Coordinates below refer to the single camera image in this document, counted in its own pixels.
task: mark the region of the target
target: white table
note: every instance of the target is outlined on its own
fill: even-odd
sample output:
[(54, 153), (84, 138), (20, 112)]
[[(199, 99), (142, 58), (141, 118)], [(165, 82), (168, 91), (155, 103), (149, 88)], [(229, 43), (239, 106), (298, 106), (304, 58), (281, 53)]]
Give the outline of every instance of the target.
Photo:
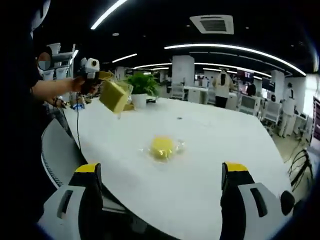
[[(76, 112), (66, 109), (65, 116), (78, 141)], [(139, 218), (178, 239), (220, 238), (225, 161), (244, 164), (276, 196), (291, 190), (273, 140), (251, 115), (159, 98), (119, 118), (93, 99), (79, 112), (78, 124), (82, 153), (89, 163), (101, 163), (110, 192)], [(155, 162), (141, 149), (157, 135), (185, 141), (184, 153)]]
[(206, 87), (200, 87), (200, 86), (184, 86), (183, 87), (186, 90), (196, 90), (196, 91), (200, 91), (200, 92), (208, 92), (208, 88)]

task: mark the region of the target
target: led light strip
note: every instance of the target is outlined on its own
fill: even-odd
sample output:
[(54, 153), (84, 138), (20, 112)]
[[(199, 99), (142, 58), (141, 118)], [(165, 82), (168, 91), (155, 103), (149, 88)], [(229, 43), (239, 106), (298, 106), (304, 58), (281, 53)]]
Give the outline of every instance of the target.
[[(209, 65), (209, 66), (218, 66), (218, 67), (225, 67), (225, 68), (231, 68), (231, 69), (238, 69), (238, 70), (251, 72), (251, 73), (256, 73), (256, 74), (260, 74), (260, 75), (266, 76), (268, 78), (271, 78), (271, 75), (266, 74), (264, 72), (260, 72), (260, 71), (256, 71), (256, 70), (252, 70), (252, 69), (248, 69), (248, 68), (244, 68), (244, 67), (239, 67), (239, 66), (231, 66), (231, 65), (224, 65), (224, 64), (217, 64), (217, 63), (207, 63), (207, 62), (195, 62), (194, 64), (195, 65)], [(142, 65), (142, 66), (136, 66), (133, 69), (140, 69), (140, 68), (154, 67), (154, 66), (162, 66), (162, 65), (172, 65), (172, 63), (169, 62), (169, 63), (157, 63), (157, 64)]]
[(95, 30), (103, 20), (106, 19), (114, 10), (116, 10), (118, 7), (120, 7), (122, 4), (124, 4), (127, 0), (119, 0), (115, 4), (113, 4), (107, 11), (105, 11), (104, 14), (102, 14), (101, 17), (92, 25), (91, 30)]
[(256, 74), (264, 75), (264, 76), (266, 76), (266, 77), (271, 78), (271, 75), (266, 74), (266, 73), (264, 73), (264, 72), (260, 72), (260, 71), (256, 71), (256, 70), (252, 70), (252, 69), (248, 69), (248, 68), (244, 68), (244, 67), (239, 67), (239, 66), (231, 66), (231, 65), (216, 64), (216, 63), (205, 63), (205, 62), (195, 62), (194, 64), (195, 64), (195, 65), (210, 65), (210, 66), (218, 66), (218, 67), (238, 69), (238, 70), (242, 70), (242, 71), (246, 71), (246, 72), (251, 72), (251, 73), (256, 73)]
[(113, 60), (112, 63), (115, 63), (115, 62), (119, 62), (123, 59), (128, 59), (128, 58), (131, 58), (131, 57), (134, 57), (134, 56), (137, 56), (138, 54), (134, 53), (134, 54), (131, 54), (131, 55), (128, 55), (128, 56), (124, 56), (124, 57), (121, 57), (121, 58), (118, 58), (116, 60)]
[(300, 70), (299, 68), (297, 68), (296, 66), (292, 65), (291, 63), (289, 63), (285, 60), (282, 60), (276, 56), (270, 55), (270, 54), (262, 52), (262, 51), (257, 51), (257, 50), (242, 47), (242, 46), (233, 46), (233, 45), (216, 44), (216, 43), (195, 43), (195, 44), (182, 44), (182, 45), (166, 46), (166, 47), (164, 47), (164, 49), (177, 49), (177, 48), (190, 48), (190, 47), (212, 47), (212, 48), (225, 48), (225, 49), (236, 49), (236, 50), (246, 51), (246, 52), (258, 54), (258, 55), (265, 56), (267, 58), (276, 60), (276, 61), (283, 63), (283, 64), (287, 65), (288, 67), (296, 70), (297, 72), (301, 73), (303, 76), (307, 75), (305, 72), (303, 72), (302, 70)]
[(142, 65), (142, 66), (136, 66), (133, 69), (141, 69), (146, 67), (154, 67), (154, 66), (162, 66), (162, 65), (172, 65), (172, 63), (157, 63), (157, 64)]
[[(216, 72), (221, 72), (221, 69), (216, 69), (216, 68), (203, 68), (203, 70), (208, 70), (208, 71), (216, 71)], [(236, 71), (227, 71), (230, 74), (237, 74)], [(262, 80), (262, 77), (259, 76), (253, 76), (254, 79)]]
[(158, 68), (154, 68), (154, 69), (151, 69), (152, 71), (156, 71), (156, 70), (167, 70), (169, 69), (168, 67), (158, 67)]
[[(221, 69), (217, 69), (217, 68), (203, 68), (203, 70), (208, 70), (208, 71), (216, 71), (216, 72), (221, 72)], [(230, 74), (237, 74), (238, 72), (236, 71), (227, 71)]]

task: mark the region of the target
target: human arm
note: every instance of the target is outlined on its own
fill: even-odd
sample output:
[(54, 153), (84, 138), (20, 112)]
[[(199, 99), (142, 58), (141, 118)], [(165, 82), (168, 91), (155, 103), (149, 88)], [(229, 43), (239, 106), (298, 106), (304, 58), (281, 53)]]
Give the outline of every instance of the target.
[(39, 80), (32, 88), (31, 92), (38, 100), (47, 101), (55, 96), (63, 95), (73, 91), (73, 79), (41, 81)]
[[(80, 92), (85, 79), (81, 76), (76, 78), (64, 78), (61, 80), (41, 81), (39, 80), (32, 88), (31, 92), (35, 98), (46, 101), (56, 96), (68, 92)], [(89, 93), (94, 94), (97, 91), (97, 85), (92, 85)]]

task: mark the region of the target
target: black cable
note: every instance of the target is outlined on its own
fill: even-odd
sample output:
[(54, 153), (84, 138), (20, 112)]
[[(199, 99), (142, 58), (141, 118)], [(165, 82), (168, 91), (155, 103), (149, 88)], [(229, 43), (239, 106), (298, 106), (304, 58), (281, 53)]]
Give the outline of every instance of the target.
[(295, 164), (298, 160), (300, 160), (300, 159), (302, 159), (302, 158), (306, 158), (306, 155), (303, 155), (303, 156), (297, 158), (296, 160), (294, 160), (294, 161), (292, 162), (292, 164), (291, 164), (291, 166), (290, 166), (290, 168), (289, 168), (289, 170), (288, 170), (289, 176), (291, 176), (292, 172), (297, 168), (297, 167), (295, 167), (295, 168), (293, 169), (294, 164)]
[(287, 161), (289, 161), (289, 160), (291, 159), (291, 157), (292, 157), (292, 155), (294, 154), (295, 150), (297, 149), (297, 147), (299, 147), (299, 145), (300, 145), (301, 143), (302, 143), (302, 138), (299, 140), (297, 146), (293, 148), (292, 153), (291, 153), (290, 157), (287, 159)]
[[(296, 158), (299, 156), (300, 153), (303, 153), (303, 155), (302, 155), (301, 157), (299, 157), (298, 159), (296, 159)], [(292, 173), (292, 171), (293, 171), (292, 168), (293, 168), (294, 164), (295, 164), (299, 159), (305, 157), (306, 154), (307, 154), (307, 151), (306, 151), (305, 149), (303, 149), (303, 150), (299, 151), (299, 152), (295, 155), (294, 159), (292, 160), (291, 166), (290, 166), (290, 168), (289, 168), (289, 170), (288, 170), (289, 176), (291, 175), (291, 173)]]
[(304, 175), (305, 175), (305, 172), (303, 172), (303, 174), (301, 175), (301, 177), (300, 177), (300, 179), (299, 179), (299, 182), (296, 182), (295, 185), (293, 186), (292, 192), (294, 192), (294, 191), (297, 189), (297, 187), (298, 187), (299, 184), (301, 183), (302, 178), (304, 177)]
[(79, 106), (78, 106), (78, 92), (76, 93), (76, 133), (78, 135), (78, 143), (80, 152), (82, 153), (80, 137), (79, 137)]
[(299, 179), (299, 177), (302, 174), (305, 174), (305, 170), (306, 168), (310, 165), (310, 161), (309, 161), (309, 156), (308, 154), (305, 155), (306, 160), (304, 161), (304, 164), (302, 166), (302, 168), (299, 170), (299, 172), (296, 174), (296, 176), (294, 177), (294, 179), (291, 182), (291, 186), (293, 186)]

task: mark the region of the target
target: white flower pot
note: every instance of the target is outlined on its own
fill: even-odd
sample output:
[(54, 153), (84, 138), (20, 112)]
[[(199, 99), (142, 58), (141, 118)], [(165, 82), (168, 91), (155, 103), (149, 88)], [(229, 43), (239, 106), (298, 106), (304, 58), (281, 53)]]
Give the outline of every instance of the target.
[(144, 109), (147, 105), (147, 94), (132, 94), (132, 103), (134, 106), (134, 109)]

